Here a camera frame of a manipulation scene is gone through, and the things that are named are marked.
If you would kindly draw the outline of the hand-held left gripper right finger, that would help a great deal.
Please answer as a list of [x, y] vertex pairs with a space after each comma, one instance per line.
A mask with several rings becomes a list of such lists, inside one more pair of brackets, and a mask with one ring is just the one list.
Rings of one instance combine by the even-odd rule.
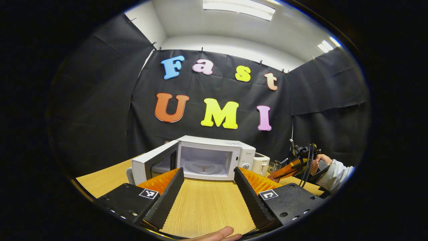
[[325, 202], [296, 183], [276, 188], [270, 184], [256, 191], [256, 185], [250, 183], [251, 175], [254, 173], [246, 169], [234, 169], [234, 182], [255, 224], [255, 231], [271, 231], [282, 226], [291, 226]]

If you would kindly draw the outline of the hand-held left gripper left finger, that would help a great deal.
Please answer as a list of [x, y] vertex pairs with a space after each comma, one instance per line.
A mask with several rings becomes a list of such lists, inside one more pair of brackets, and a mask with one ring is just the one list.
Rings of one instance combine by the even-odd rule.
[[97, 201], [103, 209], [131, 225], [160, 230], [165, 225], [183, 182], [183, 168], [176, 168], [139, 186], [123, 183]]

